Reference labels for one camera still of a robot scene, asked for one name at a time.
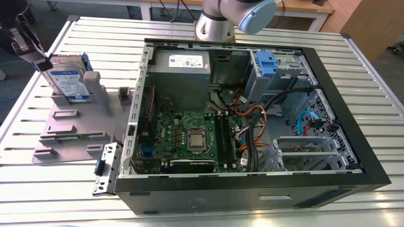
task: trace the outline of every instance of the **slotted metal table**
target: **slotted metal table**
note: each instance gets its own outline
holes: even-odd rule
[[[65,23],[49,53],[86,52],[101,84],[115,90],[134,86],[146,37],[191,40],[193,24],[81,17]],[[94,161],[30,163],[53,104],[34,73],[0,128],[0,224],[404,226],[404,108],[351,40],[265,29],[255,35],[235,31],[235,41],[317,50],[391,184],[314,209],[135,216],[118,197],[91,197]]]

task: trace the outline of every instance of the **motherboard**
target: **motherboard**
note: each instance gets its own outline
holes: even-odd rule
[[[143,174],[242,172],[235,142],[239,118],[215,113],[159,113],[153,145],[135,160]]]

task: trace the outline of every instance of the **power supply label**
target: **power supply label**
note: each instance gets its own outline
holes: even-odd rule
[[[202,68],[202,56],[199,55],[170,55],[169,56],[169,67],[182,68]]]
[[[89,97],[85,85],[78,81],[79,74],[77,71],[51,71],[50,74],[63,95],[71,101],[79,102]]]

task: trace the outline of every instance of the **green circuit board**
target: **green circuit board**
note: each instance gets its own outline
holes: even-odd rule
[[[239,125],[239,118],[237,116],[229,116],[227,124],[231,130],[230,138],[233,138],[233,129]],[[205,134],[206,150],[202,152],[189,151],[187,134],[191,131],[201,131]],[[149,158],[154,160],[143,162],[143,169],[146,169],[149,174],[159,172],[159,163],[155,163],[155,160],[161,159],[213,160],[215,163],[213,172],[217,173],[242,172],[242,169],[245,168],[239,165],[239,158],[235,158],[234,141],[231,141],[234,166],[223,166],[218,164],[213,113],[159,113],[157,117],[154,147],[146,149],[149,153],[153,153]]]

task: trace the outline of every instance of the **computer case hinge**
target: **computer case hinge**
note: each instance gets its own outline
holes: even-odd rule
[[[118,162],[121,155],[121,145],[114,142],[105,144],[102,156],[94,165],[94,188],[93,196],[111,196],[114,181],[118,175]]]

